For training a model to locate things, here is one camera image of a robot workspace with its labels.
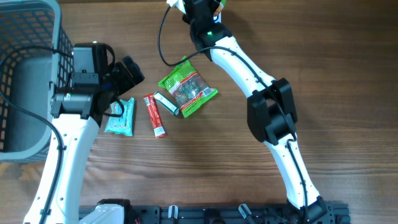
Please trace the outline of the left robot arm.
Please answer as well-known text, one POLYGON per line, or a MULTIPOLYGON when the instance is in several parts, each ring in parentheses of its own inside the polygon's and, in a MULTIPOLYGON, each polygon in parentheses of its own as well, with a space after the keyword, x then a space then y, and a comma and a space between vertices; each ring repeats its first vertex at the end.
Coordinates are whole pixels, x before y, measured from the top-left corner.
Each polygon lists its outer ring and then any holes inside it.
POLYGON ((78 223, 90 149, 111 103, 144 80, 130 56, 115 61, 108 44, 75 44, 73 70, 50 101, 51 142, 24 223, 78 223))

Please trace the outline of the red snack bar wrapper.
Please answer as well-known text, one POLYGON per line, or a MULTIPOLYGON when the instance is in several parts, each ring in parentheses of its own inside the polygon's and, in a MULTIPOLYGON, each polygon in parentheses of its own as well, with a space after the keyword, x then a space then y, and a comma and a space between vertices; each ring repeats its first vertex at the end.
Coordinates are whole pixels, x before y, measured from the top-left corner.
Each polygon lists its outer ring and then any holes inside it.
POLYGON ((165 132, 165 129, 163 127, 162 124, 162 120, 159 114, 159 110, 157 108, 156 102, 155 102, 155 98, 154 98, 154 94, 148 94, 144 96, 144 101, 146 103, 146 107, 150 116, 150 120, 152 123, 152 127, 154 129, 154 135, 155 137, 158 138, 162 138, 165 137, 167 135, 167 133, 165 132))

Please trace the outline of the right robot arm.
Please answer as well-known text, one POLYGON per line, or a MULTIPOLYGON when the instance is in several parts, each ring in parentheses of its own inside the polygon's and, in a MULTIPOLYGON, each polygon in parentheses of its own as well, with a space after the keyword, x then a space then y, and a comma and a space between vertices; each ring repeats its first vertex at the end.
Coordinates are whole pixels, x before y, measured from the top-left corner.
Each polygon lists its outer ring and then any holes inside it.
POLYGON ((249 130, 273 155, 298 222, 314 223, 327 209, 300 153, 292 87, 286 79, 276 80, 262 71, 244 53, 232 32, 214 20, 220 4, 220 1, 182 0, 177 7, 190 24, 196 49, 220 66, 246 96, 249 130))

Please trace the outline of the green haribo candy bag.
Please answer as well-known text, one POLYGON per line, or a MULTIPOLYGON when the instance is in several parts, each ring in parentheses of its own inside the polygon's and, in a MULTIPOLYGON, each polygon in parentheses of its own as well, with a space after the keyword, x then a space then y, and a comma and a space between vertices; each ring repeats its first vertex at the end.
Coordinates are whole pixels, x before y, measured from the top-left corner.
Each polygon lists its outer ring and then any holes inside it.
POLYGON ((175 98, 184 118, 218 93, 217 89, 208 86, 189 60, 177 65, 158 82, 158 86, 165 88, 175 98))

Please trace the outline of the cup noodles container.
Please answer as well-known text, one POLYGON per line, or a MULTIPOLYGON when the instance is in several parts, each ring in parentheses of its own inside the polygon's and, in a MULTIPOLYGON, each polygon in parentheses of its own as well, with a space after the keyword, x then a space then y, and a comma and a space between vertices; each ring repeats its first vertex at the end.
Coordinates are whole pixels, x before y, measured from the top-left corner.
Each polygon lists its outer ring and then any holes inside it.
POLYGON ((214 12, 213 15, 214 16, 219 16, 221 14, 225 4, 226 4, 226 0, 220 0, 220 4, 219 4, 217 10, 214 12))

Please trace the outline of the teal snack packet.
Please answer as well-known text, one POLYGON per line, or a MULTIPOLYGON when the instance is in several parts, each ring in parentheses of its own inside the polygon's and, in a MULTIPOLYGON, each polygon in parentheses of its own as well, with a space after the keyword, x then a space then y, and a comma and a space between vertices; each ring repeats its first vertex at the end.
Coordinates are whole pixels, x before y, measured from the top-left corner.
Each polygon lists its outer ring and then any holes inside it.
POLYGON ((134 135, 134 111, 135 99, 128 101, 120 100, 124 111, 118 102, 111 104, 111 114, 121 115, 120 117, 110 117, 105 127, 106 133, 123 134, 125 136, 134 135))

